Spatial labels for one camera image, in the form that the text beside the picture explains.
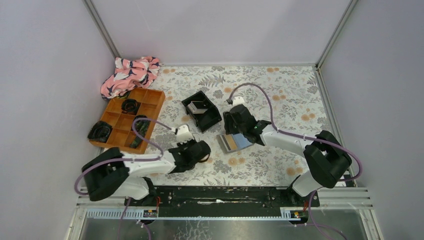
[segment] gray floor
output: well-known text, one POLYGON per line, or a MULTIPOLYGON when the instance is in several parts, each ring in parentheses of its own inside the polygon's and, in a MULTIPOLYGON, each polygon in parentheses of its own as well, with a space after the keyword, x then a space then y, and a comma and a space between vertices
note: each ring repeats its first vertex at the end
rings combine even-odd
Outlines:
MULTIPOLYGON (((342 231, 350 240, 366 240, 361 217, 354 210, 314 210, 319 224, 342 231)), ((84 224, 81 240, 116 240, 119 220, 89 218, 84 224)), ((153 240, 325 240, 314 226, 294 227, 287 221, 186 221, 156 220, 148 225, 153 240)), ((343 239, 326 232, 335 240, 343 239)), ((146 229, 134 220, 122 223, 121 240, 147 240, 146 229)))

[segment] patterned fabric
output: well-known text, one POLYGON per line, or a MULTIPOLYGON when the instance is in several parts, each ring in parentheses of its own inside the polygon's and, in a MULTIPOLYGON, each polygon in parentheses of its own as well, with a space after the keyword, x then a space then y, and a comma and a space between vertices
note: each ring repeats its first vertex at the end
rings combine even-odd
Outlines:
MULTIPOLYGON (((224 121, 201 133, 185 113, 181 100, 202 90, 220 113, 231 106, 225 100, 234 87, 253 82, 265 89, 272 101, 277 126, 301 134, 315 135, 330 130, 320 92, 310 66, 291 67, 163 67, 151 89, 165 92, 158 120, 170 127, 188 124, 197 140, 211 148, 211 157, 193 170, 174 174, 151 174, 155 185, 288 186, 308 170, 306 160, 276 147, 254 145, 224 154, 216 136, 224 133, 224 121)), ((263 94, 254 87, 242 87, 245 106, 257 120, 269 120, 270 110, 263 94)), ((175 135, 156 125, 151 139, 164 149, 175 147, 175 135)), ((146 153, 158 153, 149 146, 146 153)))
POLYGON ((159 72, 159 59, 144 56, 130 61, 117 57, 115 74, 101 85, 100 94, 103 99, 122 97, 135 88, 147 88, 155 81, 159 72))

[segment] floral tablecloth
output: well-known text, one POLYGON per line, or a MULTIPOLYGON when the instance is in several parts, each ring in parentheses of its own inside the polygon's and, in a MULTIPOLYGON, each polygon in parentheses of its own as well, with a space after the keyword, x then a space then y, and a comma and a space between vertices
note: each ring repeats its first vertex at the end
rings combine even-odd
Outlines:
MULTIPOLYGON (((216 136, 224 133, 224 120, 204 133, 186 115, 181 100, 202 90, 220 113, 231 106, 225 100, 234 87, 242 83, 263 87, 272 101, 274 120, 279 128, 315 135, 329 130, 320 92, 310 66, 258 67, 162 67, 151 89, 165 92, 158 120, 170 127, 188 124, 197 140, 211 148, 205 163, 193 170, 174 174, 151 174, 155 185, 206 186, 288 186, 297 175, 308 170, 304 158, 275 147, 254 145, 239 152, 224 154, 216 136)), ((257 120, 269 120, 270 110, 263 94, 254 87, 242 87, 236 94, 257 120)), ((176 146, 175 135, 156 125, 151 139, 169 149, 176 146)), ((158 153, 149 146, 146 153, 158 153)))

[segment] tan strip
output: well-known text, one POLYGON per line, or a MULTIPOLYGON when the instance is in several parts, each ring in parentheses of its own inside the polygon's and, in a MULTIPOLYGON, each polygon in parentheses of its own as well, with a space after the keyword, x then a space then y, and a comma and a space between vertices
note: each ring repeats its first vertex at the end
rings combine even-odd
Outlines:
POLYGON ((230 135, 224 135, 224 136, 225 136, 226 141, 228 142, 230 150, 236 150, 237 144, 234 141, 233 136, 231 134, 230 135))

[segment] robotic arm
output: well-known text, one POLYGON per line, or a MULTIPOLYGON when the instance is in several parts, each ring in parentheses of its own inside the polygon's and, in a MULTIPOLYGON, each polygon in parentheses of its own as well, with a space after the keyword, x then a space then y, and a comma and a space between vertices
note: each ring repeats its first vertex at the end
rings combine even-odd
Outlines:
MULTIPOLYGON (((123 158, 122 161, 101 165, 88 172, 84 179, 90 200, 128 196, 149 201, 147 196, 154 192, 154 186, 144 176, 153 173, 182 173, 208 160, 211 154, 209 145, 204 141, 197 142, 187 125, 175 129, 175 135, 177 147, 164 151, 160 160, 151 160, 159 157, 159 154, 142 154, 136 160, 123 158)), ((112 147, 84 165, 82 171, 105 160, 120 159, 123 156, 118 147, 112 147)))
MULTIPOLYGON (((335 147, 282 134, 271 122, 256 120, 243 103, 243 98, 237 96, 232 101, 232 109, 223 113, 226 134, 241 133, 253 144, 274 146, 306 159, 309 171, 298 176, 288 191, 305 197, 321 187, 331 189, 352 164, 350 156, 335 147)), ((316 137, 340 145, 328 131, 323 130, 316 137)))

